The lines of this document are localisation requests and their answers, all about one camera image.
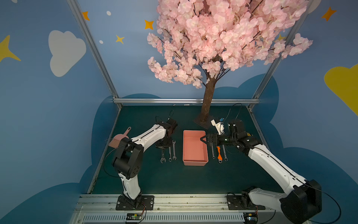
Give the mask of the large chrome wrench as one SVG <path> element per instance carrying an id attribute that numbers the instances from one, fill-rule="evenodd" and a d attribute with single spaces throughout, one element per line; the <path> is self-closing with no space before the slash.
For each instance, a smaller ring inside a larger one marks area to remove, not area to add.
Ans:
<path id="1" fill-rule="evenodd" d="M 166 162 L 165 149 L 164 149 L 164 148 L 161 149 L 161 159 L 160 159 L 160 162 L 161 162 L 162 164 Z"/>

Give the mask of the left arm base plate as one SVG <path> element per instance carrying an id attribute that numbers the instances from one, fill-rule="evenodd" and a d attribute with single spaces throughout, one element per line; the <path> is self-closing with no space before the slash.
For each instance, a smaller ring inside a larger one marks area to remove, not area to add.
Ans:
<path id="1" fill-rule="evenodd" d="M 152 211 L 154 199 L 155 196 L 153 195 L 139 195 L 136 199 L 120 195 L 115 209 L 117 211 L 139 211 L 145 208 L 147 211 Z"/>

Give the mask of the orange handled adjustable wrench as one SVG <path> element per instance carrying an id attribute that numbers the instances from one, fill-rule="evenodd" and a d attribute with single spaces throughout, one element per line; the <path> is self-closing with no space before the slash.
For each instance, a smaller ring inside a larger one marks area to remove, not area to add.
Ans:
<path id="1" fill-rule="evenodd" d="M 217 152 L 218 152 L 218 162 L 219 162 L 219 164 L 221 164 L 222 163 L 222 161 L 223 161 L 223 159 L 222 159 L 222 150 L 221 150 L 221 147 L 220 146 L 217 146 L 216 147 L 217 148 Z"/>

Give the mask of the pink plastic storage box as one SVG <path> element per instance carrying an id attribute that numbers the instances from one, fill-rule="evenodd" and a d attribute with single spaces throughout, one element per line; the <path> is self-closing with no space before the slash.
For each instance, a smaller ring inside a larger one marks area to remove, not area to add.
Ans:
<path id="1" fill-rule="evenodd" d="M 207 145 L 200 139 L 205 131 L 183 131 L 183 163 L 185 166 L 205 166 L 208 163 Z"/>

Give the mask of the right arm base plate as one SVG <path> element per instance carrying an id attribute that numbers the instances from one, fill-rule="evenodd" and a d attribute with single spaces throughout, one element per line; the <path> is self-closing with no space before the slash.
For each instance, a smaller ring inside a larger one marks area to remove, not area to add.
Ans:
<path id="1" fill-rule="evenodd" d="M 265 210 L 265 206 L 255 205 L 247 196 L 227 194 L 227 205 L 229 210 Z"/>

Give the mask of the small chrome combination wrench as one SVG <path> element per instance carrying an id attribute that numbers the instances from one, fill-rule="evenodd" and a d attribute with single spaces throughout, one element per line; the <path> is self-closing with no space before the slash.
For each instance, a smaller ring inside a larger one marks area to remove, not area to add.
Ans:
<path id="1" fill-rule="evenodd" d="M 211 147 L 211 152 L 212 152 L 212 159 L 214 160 L 215 159 L 215 152 L 214 152 L 213 143 L 210 144 L 210 147 Z"/>

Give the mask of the long chrome combination wrench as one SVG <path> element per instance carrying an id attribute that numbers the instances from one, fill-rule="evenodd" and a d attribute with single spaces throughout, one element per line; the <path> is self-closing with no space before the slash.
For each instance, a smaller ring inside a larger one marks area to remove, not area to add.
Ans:
<path id="1" fill-rule="evenodd" d="M 223 154 L 224 154 L 224 161 L 228 161 L 225 145 L 222 145 L 222 149 L 223 149 Z"/>

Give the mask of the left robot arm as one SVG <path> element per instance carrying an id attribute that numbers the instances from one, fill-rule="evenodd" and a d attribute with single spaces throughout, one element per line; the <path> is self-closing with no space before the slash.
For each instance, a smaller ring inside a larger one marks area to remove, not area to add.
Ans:
<path id="1" fill-rule="evenodd" d="M 166 150 L 172 148 L 172 134 L 178 126 L 177 121 L 169 118 L 160 121 L 141 135 L 129 138 L 126 134 L 116 137 L 112 147 L 115 153 L 112 166 L 118 173 L 123 186 L 123 196 L 130 201 L 137 201 L 142 191 L 139 186 L 138 173 L 141 170 L 144 153 L 151 146 L 161 150 L 160 162 L 166 162 Z"/>

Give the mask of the chrome end wrench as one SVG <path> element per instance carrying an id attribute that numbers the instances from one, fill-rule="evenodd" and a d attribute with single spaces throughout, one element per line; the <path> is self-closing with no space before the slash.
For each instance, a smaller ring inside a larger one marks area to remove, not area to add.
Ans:
<path id="1" fill-rule="evenodd" d="M 172 141 L 172 148 L 173 148 L 173 156 L 172 156 L 172 159 L 173 159 L 174 161 L 177 160 L 176 150 L 175 150 L 175 144 L 176 144 L 176 141 Z"/>

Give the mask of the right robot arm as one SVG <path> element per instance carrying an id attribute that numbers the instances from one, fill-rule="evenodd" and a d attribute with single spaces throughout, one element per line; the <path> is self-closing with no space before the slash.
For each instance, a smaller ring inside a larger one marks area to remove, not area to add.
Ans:
<path id="1" fill-rule="evenodd" d="M 302 224 L 322 211 L 321 186 L 315 180 L 308 181 L 297 174 L 265 145 L 248 134 L 208 134 L 200 141 L 210 147 L 234 146 L 261 166 L 281 187 L 282 193 L 250 187 L 241 193 L 243 208 L 264 206 L 281 212 L 294 224 Z"/>

